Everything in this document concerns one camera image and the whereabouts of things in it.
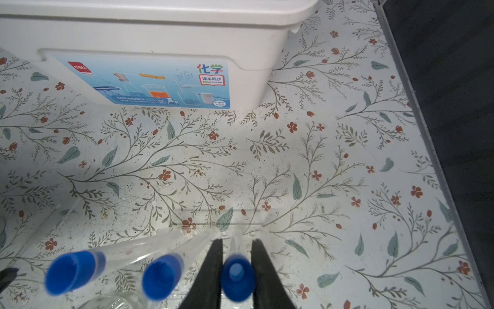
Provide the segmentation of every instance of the red logo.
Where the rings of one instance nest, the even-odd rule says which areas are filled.
[[[86,68],[86,66],[85,66],[85,65],[83,65],[83,64],[82,64],[82,63],[80,63],[80,62],[71,62],[71,61],[69,61],[69,64],[70,64],[71,66],[73,66],[73,67],[74,67],[74,69],[78,70],[78,71],[79,71],[79,72],[81,72],[81,73],[86,73],[86,74],[87,74],[87,73],[91,73],[91,71],[90,71],[88,68]]]

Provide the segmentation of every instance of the transparent plastic tube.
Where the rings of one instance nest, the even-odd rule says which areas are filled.
[[[226,297],[233,302],[243,302],[254,291],[255,275],[245,252],[243,233],[235,230],[228,257],[221,273],[221,286]]]
[[[61,295],[88,282],[147,258],[162,255],[183,239],[179,230],[165,234],[124,241],[119,244],[66,253],[57,257],[48,268],[45,288],[51,295]]]
[[[184,270],[195,261],[213,235],[212,230],[205,230],[149,264],[142,274],[144,295],[153,301],[168,297]]]

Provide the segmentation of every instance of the sticker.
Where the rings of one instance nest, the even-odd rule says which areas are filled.
[[[60,52],[52,55],[114,104],[230,108],[225,61]]]

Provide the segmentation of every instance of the lid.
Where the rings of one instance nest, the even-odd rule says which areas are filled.
[[[254,291],[254,269],[242,255],[231,255],[223,265],[221,287],[226,297],[234,302],[243,302]]]
[[[61,295],[88,283],[96,270],[96,259],[89,251],[57,257],[48,268],[44,285],[51,295]]]
[[[149,264],[142,274],[142,291],[153,301],[168,297],[180,280],[182,266],[179,257],[167,254]]]
[[[293,25],[318,0],[0,0],[11,15],[255,25]]]

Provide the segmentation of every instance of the white plastic storage box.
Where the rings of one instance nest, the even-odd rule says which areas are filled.
[[[250,110],[318,0],[0,0],[0,45],[101,104]]]

